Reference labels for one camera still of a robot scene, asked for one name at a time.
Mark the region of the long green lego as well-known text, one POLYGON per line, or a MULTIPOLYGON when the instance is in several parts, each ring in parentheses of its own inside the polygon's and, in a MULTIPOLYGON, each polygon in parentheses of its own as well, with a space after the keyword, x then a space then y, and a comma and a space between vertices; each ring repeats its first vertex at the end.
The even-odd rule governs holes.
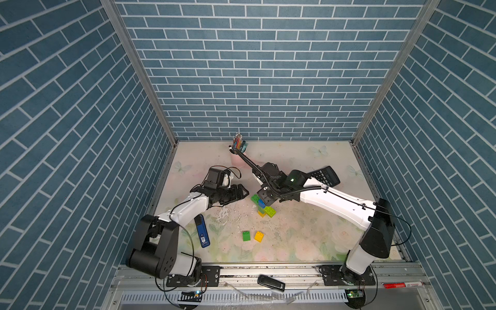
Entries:
POLYGON ((260 201, 260 197, 255 194, 251 197, 251 201, 255 204, 255 205, 259 205, 259 201, 260 201))

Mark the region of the long lime lego brick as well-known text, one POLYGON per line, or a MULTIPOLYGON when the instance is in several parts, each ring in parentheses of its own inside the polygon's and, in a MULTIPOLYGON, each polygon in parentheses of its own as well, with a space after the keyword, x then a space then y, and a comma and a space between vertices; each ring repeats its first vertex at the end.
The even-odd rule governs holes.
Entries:
POLYGON ((270 218, 274 217, 276 214, 276 211, 270 206, 264 207, 263 210, 270 218))

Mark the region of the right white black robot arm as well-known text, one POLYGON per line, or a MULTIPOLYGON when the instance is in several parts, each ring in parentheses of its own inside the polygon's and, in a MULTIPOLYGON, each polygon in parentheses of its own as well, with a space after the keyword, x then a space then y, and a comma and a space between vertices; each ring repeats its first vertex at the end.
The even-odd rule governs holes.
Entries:
POLYGON ((288 200, 315 205, 329 211, 363 231, 359 241, 347 254, 339 273, 349 284, 363 284, 363 275, 376 259, 386 259, 393 244, 395 224, 388 201, 364 200, 335 188, 340 180, 330 167, 304 173, 292 170, 285 174, 272 163, 253 165, 254 177, 261 185, 257 195, 267 206, 288 200))

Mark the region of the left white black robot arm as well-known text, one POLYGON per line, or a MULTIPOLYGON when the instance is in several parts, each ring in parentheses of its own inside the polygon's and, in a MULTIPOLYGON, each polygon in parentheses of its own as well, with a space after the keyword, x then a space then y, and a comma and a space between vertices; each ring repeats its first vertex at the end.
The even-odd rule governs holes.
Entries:
POLYGON ((129 245, 126 266, 159 280, 174 275, 189 285, 200 281, 201 259, 178 251, 180 229, 212 207, 224 207, 248 196, 243 185, 233 183, 233 178, 241 178, 234 170, 210 168, 205 180, 194 186, 184 201, 157 216, 141 218, 129 245))

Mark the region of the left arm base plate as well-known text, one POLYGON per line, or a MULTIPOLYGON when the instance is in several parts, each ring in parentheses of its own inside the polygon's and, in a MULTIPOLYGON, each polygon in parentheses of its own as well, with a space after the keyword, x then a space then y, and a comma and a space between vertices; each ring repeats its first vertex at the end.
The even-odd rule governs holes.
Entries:
POLYGON ((165 279, 165 285, 167 288, 186 288, 190 287, 200 287, 202 280, 205 280, 207 287, 218 287, 220 280, 220 266, 202 266, 200 278, 195 280, 193 276, 183 276, 183 275, 169 275, 165 279))

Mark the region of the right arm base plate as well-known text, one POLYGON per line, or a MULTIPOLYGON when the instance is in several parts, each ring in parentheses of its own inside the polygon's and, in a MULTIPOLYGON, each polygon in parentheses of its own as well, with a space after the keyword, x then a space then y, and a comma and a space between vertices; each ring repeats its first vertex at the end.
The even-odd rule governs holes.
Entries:
POLYGON ((349 270, 345 265, 323 265, 318 266, 317 271, 322 275, 325 286, 367 286, 376 285, 376 277, 371 269, 367 267, 364 274, 359 275, 349 270))

